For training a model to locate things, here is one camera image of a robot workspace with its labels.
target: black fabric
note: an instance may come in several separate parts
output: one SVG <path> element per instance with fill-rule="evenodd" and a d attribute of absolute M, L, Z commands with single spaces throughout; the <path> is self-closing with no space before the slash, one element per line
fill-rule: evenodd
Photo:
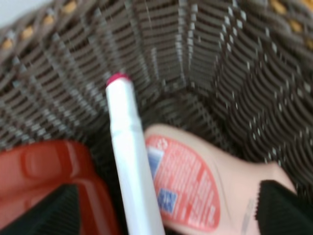
<path fill-rule="evenodd" d="M 276 181 L 261 183 L 256 219 L 261 235 L 313 234 L 313 207 Z"/>
<path fill-rule="evenodd" d="M 31 210 L 0 231 L 0 235 L 79 235 L 79 194 L 62 185 Z"/>

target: red label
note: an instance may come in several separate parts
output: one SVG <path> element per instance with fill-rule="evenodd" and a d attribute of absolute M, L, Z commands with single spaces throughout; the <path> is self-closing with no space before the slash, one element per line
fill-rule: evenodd
<path fill-rule="evenodd" d="M 163 136 L 146 140 L 162 218 L 203 232 L 220 221 L 220 199 L 204 160 L 188 146 Z"/>

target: brown wicker weave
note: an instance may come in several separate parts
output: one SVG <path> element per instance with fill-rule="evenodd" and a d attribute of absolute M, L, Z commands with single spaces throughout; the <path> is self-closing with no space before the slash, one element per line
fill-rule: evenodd
<path fill-rule="evenodd" d="M 55 0 L 0 30 L 0 149 L 89 146 L 125 228 L 105 82 L 133 80 L 144 126 L 165 122 L 313 199 L 310 0 Z"/>

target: marker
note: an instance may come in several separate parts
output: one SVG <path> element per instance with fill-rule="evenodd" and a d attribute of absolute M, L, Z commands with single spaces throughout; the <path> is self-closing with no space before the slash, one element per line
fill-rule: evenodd
<path fill-rule="evenodd" d="M 121 73 L 107 81 L 112 145 L 130 235 L 164 235 L 133 83 Z"/>

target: plastic bottle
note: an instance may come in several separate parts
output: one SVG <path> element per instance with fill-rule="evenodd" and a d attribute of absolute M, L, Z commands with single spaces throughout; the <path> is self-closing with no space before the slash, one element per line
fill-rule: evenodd
<path fill-rule="evenodd" d="M 0 231 L 63 184 L 78 188 L 80 235 L 121 234 L 109 189 L 96 174 L 89 150 L 73 141 L 44 141 L 0 153 Z"/>
<path fill-rule="evenodd" d="M 295 192 L 277 163 L 247 163 L 179 129 L 155 125 L 145 140 L 163 224 L 182 234 L 259 235 L 260 182 Z"/>

